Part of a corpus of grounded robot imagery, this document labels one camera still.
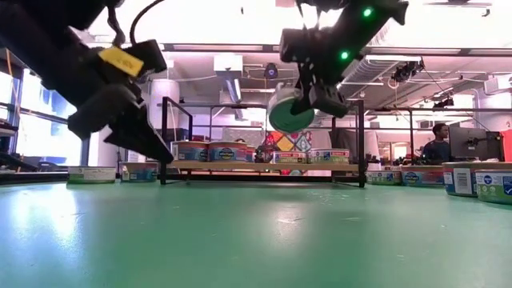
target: green table surface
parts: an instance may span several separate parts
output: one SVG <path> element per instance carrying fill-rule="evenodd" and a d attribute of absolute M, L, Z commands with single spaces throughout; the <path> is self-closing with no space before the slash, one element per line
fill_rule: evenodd
<path fill-rule="evenodd" d="M 0 287 L 509 288 L 512 208 L 443 189 L 0 187 Z"/>

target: person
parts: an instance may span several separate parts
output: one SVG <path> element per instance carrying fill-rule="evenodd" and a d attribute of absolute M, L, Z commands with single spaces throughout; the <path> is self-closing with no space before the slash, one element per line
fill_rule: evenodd
<path fill-rule="evenodd" d="M 439 123 L 432 129 L 435 139 L 423 147 L 423 155 L 429 164 L 440 165 L 450 161 L 450 144 L 445 141 L 448 138 L 448 125 Z"/>

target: yellow label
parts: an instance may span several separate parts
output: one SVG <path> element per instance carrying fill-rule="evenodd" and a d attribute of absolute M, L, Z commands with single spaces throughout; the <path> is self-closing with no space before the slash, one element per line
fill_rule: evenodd
<path fill-rule="evenodd" d="M 144 66 L 142 60 L 137 59 L 115 46 L 101 51 L 99 57 L 101 57 L 103 61 L 114 65 L 116 68 L 133 77 L 136 77 Z"/>

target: wooden shelf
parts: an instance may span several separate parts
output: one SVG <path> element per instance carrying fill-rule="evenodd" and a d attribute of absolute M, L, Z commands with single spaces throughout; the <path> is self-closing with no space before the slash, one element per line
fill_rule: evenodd
<path fill-rule="evenodd" d="M 180 162 L 175 161 L 169 165 L 178 169 L 191 170 L 324 170 L 324 171 L 358 171 L 357 165 L 350 164 L 269 164 L 269 163 L 243 163 L 243 162 Z"/>

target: green led light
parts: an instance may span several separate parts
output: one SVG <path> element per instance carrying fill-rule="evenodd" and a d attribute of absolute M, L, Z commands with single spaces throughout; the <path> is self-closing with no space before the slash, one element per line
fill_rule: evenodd
<path fill-rule="evenodd" d="M 362 16 L 369 17 L 373 12 L 374 10 L 368 7 L 362 12 Z"/>
<path fill-rule="evenodd" d="M 340 58 L 341 58 L 342 60 L 347 60 L 347 59 L 348 59 L 348 57 L 349 57 L 349 53 L 348 53 L 348 52 L 346 52 L 346 51 L 343 51 L 339 56 L 340 56 Z"/>

